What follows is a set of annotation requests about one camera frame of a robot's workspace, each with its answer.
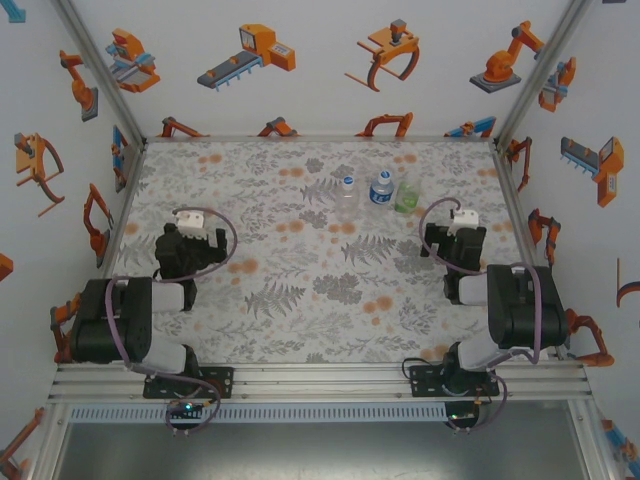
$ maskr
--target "metal extrusion bar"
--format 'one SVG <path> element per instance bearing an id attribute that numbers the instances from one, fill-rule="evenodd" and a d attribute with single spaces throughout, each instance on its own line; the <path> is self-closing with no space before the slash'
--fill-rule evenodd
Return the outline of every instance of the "metal extrusion bar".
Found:
<path id="1" fill-rule="evenodd" d="M 542 265 L 535 257 L 535 245 L 533 244 L 533 239 L 529 233 L 527 217 L 522 210 L 522 205 L 518 198 L 518 191 L 513 183 L 509 162 L 505 156 L 499 155 L 499 153 L 494 150 L 493 163 L 495 164 L 496 171 L 498 172 L 500 188 L 502 188 L 502 195 L 504 196 L 504 201 L 507 204 L 507 211 L 511 218 L 513 233 L 516 236 L 516 243 L 518 244 L 520 256 L 522 257 L 522 260 L 529 265 Z"/>
<path id="2" fill-rule="evenodd" d="M 167 138 L 167 137 L 151 137 L 147 140 L 149 143 L 198 143 L 198 142 L 211 142 L 209 137 L 200 138 Z M 216 142 L 282 142 L 279 137 L 257 137 L 257 136 L 238 136 L 238 135 L 220 135 L 216 136 Z M 351 135 L 312 135 L 312 136 L 299 136 L 287 139 L 287 142 L 402 142 L 402 143 L 422 143 L 422 142 L 462 142 L 462 143 L 489 143 L 490 138 L 482 138 L 478 136 L 469 137 L 443 137 L 442 135 L 412 135 L 410 137 L 396 137 L 394 135 L 376 135 L 373 137 L 358 137 Z"/>
<path id="3" fill-rule="evenodd" d="M 67 426 L 72 408 L 69 405 L 49 405 L 41 425 L 43 435 L 31 444 L 29 467 L 23 474 L 23 480 L 54 478 L 66 445 Z"/>
<path id="4" fill-rule="evenodd" d="M 114 112 L 127 133 L 127 138 L 131 140 L 131 143 L 133 143 L 137 149 L 142 150 L 144 145 L 142 130 L 140 130 L 133 113 L 131 113 L 131 110 L 129 110 L 129 107 L 122 98 L 120 89 L 113 79 L 109 67 L 103 62 L 100 51 L 93 42 L 93 38 L 78 14 L 73 1 L 51 0 L 51 3 L 56 9 L 67 32 L 78 47 L 78 50 L 80 50 L 80 56 L 84 64 L 91 70 L 98 86 L 113 107 Z"/>
<path id="5" fill-rule="evenodd" d="M 415 402 L 396 363 L 240 364 L 225 403 Z M 512 400 L 584 399 L 591 388 L 580 362 L 524 361 L 500 365 Z M 60 365 L 50 403 L 165 403 L 142 398 L 144 378 L 119 365 Z M 452 397 L 448 401 L 465 400 Z M 419 401 L 442 402 L 442 398 Z"/>
<path id="6" fill-rule="evenodd" d="M 568 405 L 588 478 L 590 480 L 619 478 L 611 447 L 600 424 L 595 400 L 571 400 Z"/>
<path id="7" fill-rule="evenodd" d="M 127 218 L 129 218 L 129 212 L 131 211 L 131 205 L 133 204 L 133 197 L 135 196 L 136 188 L 138 186 L 138 180 L 140 179 L 140 174 L 142 173 L 142 165 L 144 164 L 145 152 L 138 149 L 136 149 L 134 152 L 135 155 L 133 156 L 133 158 L 125 158 L 125 164 L 131 165 L 131 168 L 129 170 L 130 175 L 129 177 L 127 177 L 127 184 L 129 185 L 129 189 L 126 191 L 126 197 L 124 200 L 124 205 L 122 207 L 122 212 L 118 217 L 118 226 L 113 232 L 113 238 L 111 238 L 109 244 L 107 245 L 107 251 L 105 253 L 104 259 L 105 268 L 102 271 L 102 275 L 104 278 L 108 278 L 113 275 L 113 267 L 115 266 L 116 259 L 118 258 L 118 248 L 120 246 L 120 242 L 122 241 L 122 236 L 124 235 L 124 229 L 127 226 Z"/>
<path id="8" fill-rule="evenodd" d="M 593 3 L 595 3 L 594 0 L 571 0 L 567 6 L 549 41 L 542 49 L 540 58 L 533 72 L 529 75 L 522 93 L 513 104 L 513 107 L 511 107 L 511 111 L 504 122 L 502 131 L 498 136 L 498 149 L 501 153 L 507 150 L 509 142 L 511 142 L 516 129 L 520 126 L 529 108 L 537 102 L 540 90 L 542 90 L 549 78 L 549 72 L 555 71 L 562 50 Z"/>

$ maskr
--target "conveyor belt illustration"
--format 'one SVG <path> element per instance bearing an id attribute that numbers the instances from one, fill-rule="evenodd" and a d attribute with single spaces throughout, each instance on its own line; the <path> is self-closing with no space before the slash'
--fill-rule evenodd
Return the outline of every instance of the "conveyor belt illustration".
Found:
<path id="1" fill-rule="evenodd" d="M 618 173 L 624 167 L 624 149 L 616 137 L 600 149 L 598 153 L 574 140 L 563 137 L 560 152 L 575 168 L 582 167 L 591 173 L 591 179 L 598 184 L 598 205 L 606 207 L 618 194 Z"/>
<path id="2" fill-rule="evenodd" d="M 235 78 L 240 79 L 244 72 L 251 73 L 256 66 L 274 64 L 286 71 L 296 67 L 295 51 L 278 43 L 276 33 L 264 25 L 243 25 L 240 27 L 240 40 L 243 50 L 200 75 L 200 85 L 219 91 L 222 85 L 229 85 Z"/>

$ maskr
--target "bottle label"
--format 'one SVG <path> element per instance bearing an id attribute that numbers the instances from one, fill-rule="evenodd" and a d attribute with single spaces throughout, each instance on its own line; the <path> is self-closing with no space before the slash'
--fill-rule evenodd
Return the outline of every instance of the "bottle label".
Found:
<path id="1" fill-rule="evenodd" d="M 377 193 L 373 188 L 371 188 L 369 190 L 369 199 L 371 199 L 373 203 L 377 203 L 378 205 L 384 205 L 391 201 L 392 194 L 393 192 L 385 193 L 385 194 Z"/>

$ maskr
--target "green bottle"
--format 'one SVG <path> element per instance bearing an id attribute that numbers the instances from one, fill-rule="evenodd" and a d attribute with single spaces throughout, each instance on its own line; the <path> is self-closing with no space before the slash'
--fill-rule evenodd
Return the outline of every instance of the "green bottle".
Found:
<path id="1" fill-rule="evenodd" d="M 411 213 L 418 206 L 420 198 L 420 181 L 404 178 L 398 186 L 395 210 L 399 213 Z"/>

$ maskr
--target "white wall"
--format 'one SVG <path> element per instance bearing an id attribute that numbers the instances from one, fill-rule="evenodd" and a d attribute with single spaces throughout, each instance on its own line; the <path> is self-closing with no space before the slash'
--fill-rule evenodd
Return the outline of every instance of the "white wall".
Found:
<path id="1" fill-rule="evenodd" d="M 415 114 L 409 134 L 442 135 L 466 121 L 506 117 L 522 85 L 491 95 L 469 83 L 487 59 L 506 49 L 511 29 L 524 20 L 542 40 L 551 35 L 566 1 L 491 0 L 86 0 L 76 2 L 96 44 L 111 43 L 119 27 L 156 57 L 160 83 L 142 93 L 123 91 L 146 135 L 157 135 L 167 116 L 215 135 L 256 135 L 283 116 L 300 134 L 356 134 L 375 116 Z M 366 78 L 371 54 L 358 47 L 371 33 L 401 18 L 420 37 L 421 57 L 401 82 L 379 72 L 380 93 L 344 76 Z M 296 51 L 297 68 L 273 65 L 244 74 L 219 92 L 196 79 L 241 50 L 238 28 L 262 23 Z M 111 57 L 103 51 L 105 62 Z M 523 49 L 515 72 L 534 66 Z M 394 65 L 396 71 L 401 66 Z M 390 134 L 393 127 L 380 127 Z"/>
<path id="2" fill-rule="evenodd" d="M 116 195 L 111 159 L 115 115 L 103 95 L 97 118 L 83 123 L 71 93 L 71 76 L 58 52 L 78 53 L 49 2 L 20 0 L 24 24 L 9 24 L 0 11 L 2 89 L 0 90 L 0 253 L 14 262 L 14 272 L 0 283 L 0 447 L 4 447 L 47 398 L 55 372 L 55 344 L 49 309 L 63 305 L 82 290 L 87 279 L 100 276 L 82 210 L 93 182 L 116 221 L 125 191 Z M 96 82 L 78 67 L 88 86 Z M 35 132 L 48 139 L 61 157 L 64 173 L 50 182 L 65 200 L 38 218 L 49 200 L 34 182 L 16 182 L 13 135 Z M 47 173 L 55 170 L 45 155 Z M 95 208 L 101 230 L 107 223 Z"/>
<path id="3" fill-rule="evenodd" d="M 640 295 L 627 295 L 616 308 L 616 258 L 622 261 L 622 284 L 640 280 L 638 18 L 638 2 L 595 2 L 561 57 L 577 59 L 568 97 L 553 114 L 532 107 L 516 135 L 518 140 L 527 135 L 533 139 L 531 180 L 520 194 L 525 212 L 538 207 L 562 224 L 554 278 L 563 304 L 599 323 L 616 359 L 612 367 L 588 369 L 596 399 L 635 442 L 640 442 Z M 605 208 L 597 204 L 597 186 L 590 175 L 561 158 L 563 136 L 596 152 L 611 136 L 620 139 L 625 166 L 618 174 L 618 195 Z M 516 182 L 521 174 L 522 165 L 516 165 Z M 572 338 L 572 346 L 578 355 L 595 351 L 586 333 Z"/>

